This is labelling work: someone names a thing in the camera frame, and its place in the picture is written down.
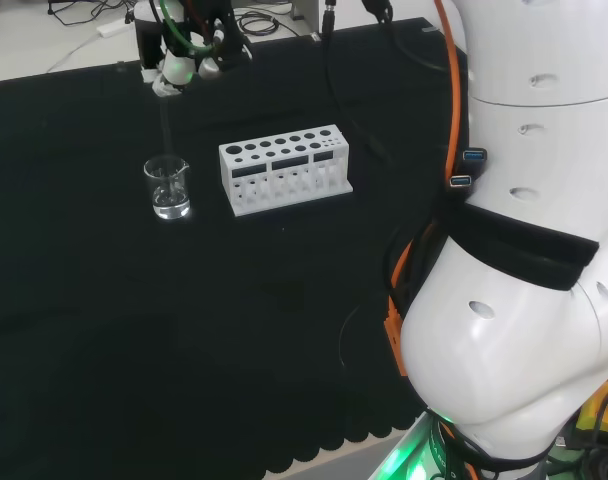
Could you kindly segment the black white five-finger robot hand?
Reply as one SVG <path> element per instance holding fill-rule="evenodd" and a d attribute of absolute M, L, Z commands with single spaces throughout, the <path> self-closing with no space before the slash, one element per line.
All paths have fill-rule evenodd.
<path fill-rule="evenodd" d="M 253 59 L 230 1 L 138 1 L 132 21 L 143 82 L 161 98 Z"/>

